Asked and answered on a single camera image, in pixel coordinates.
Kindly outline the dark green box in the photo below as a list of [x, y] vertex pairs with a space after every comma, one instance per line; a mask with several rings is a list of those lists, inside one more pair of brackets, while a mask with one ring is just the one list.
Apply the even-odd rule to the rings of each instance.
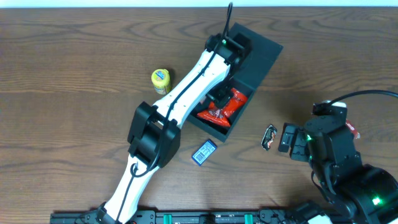
[[229, 118], [230, 127], [218, 126], [197, 117], [197, 114], [207, 110], [211, 103], [207, 95], [194, 107], [187, 120], [225, 142], [282, 49], [283, 46], [277, 42], [235, 23], [226, 34], [223, 46], [219, 48], [218, 52], [221, 56], [226, 56], [226, 61], [231, 63], [229, 74], [233, 75], [233, 88], [244, 94], [248, 100]]

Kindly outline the red snack bag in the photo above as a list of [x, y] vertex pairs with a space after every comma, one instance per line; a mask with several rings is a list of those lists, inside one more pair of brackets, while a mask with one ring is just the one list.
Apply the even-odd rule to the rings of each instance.
[[197, 117], [210, 121], [218, 126], [230, 127], [231, 123], [229, 118], [236, 112], [237, 109], [242, 107], [248, 98], [235, 88], [231, 89], [233, 96], [222, 108], [217, 108], [214, 102], [211, 102], [208, 109], [197, 114]]

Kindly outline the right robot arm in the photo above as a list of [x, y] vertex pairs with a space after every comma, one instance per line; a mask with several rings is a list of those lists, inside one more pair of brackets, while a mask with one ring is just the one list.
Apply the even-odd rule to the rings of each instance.
[[354, 223], [397, 222], [397, 181], [382, 168], [363, 164], [346, 125], [347, 108], [314, 110], [304, 125], [285, 123], [280, 152], [309, 164], [323, 198]]

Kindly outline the yellow snack cup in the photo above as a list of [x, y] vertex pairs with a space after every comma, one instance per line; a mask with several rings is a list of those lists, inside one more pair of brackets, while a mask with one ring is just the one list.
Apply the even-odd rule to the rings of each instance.
[[151, 80], [155, 91], [160, 95], [166, 95], [170, 92], [172, 83], [170, 73], [166, 69], [157, 69], [153, 71]]

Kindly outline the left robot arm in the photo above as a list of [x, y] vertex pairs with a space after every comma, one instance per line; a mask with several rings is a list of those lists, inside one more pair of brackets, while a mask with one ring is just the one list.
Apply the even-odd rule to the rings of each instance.
[[199, 61], [185, 78], [153, 105], [141, 103], [128, 134], [127, 167], [113, 196], [98, 210], [98, 223], [126, 223], [151, 177], [180, 147], [181, 128], [193, 109], [208, 98], [219, 109], [233, 97], [227, 83], [252, 49], [242, 34], [212, 35]]

